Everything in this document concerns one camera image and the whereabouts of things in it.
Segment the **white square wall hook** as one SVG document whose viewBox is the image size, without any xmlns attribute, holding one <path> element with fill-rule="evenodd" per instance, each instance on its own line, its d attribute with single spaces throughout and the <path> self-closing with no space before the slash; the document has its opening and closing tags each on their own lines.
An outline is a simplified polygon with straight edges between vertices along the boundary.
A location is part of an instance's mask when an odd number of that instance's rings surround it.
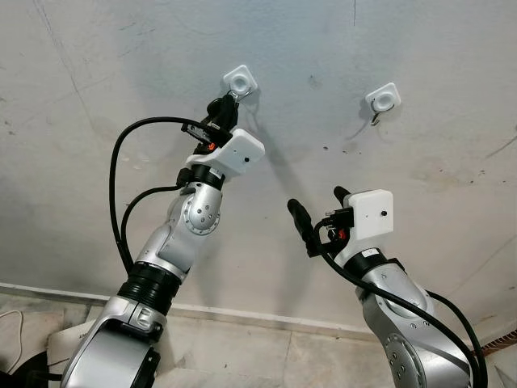
<svg viewBox="0 0 517 388">
<path fill-rule="evenodd" d="M 401 95 L 398 92 L 395 82 L 388 82 L 380 88 L 373 90 L 365 96 L 365 101 L 373 111 L 372 126 L 378 125 L 381 114 L 391 111 L 392 108 L 400 106 Z"/>
<path fill-rule="evenodd" d="M 228 86 L 230 95 L 236 101 L 246 99 L 248 95 L 259 89 L 258 82 L 256 82 L 254 75 L 246 64 L 241 64 L 235 70 L 230 70 L 229 73 L 223 75 L 222 81 Z"/>
</svg>

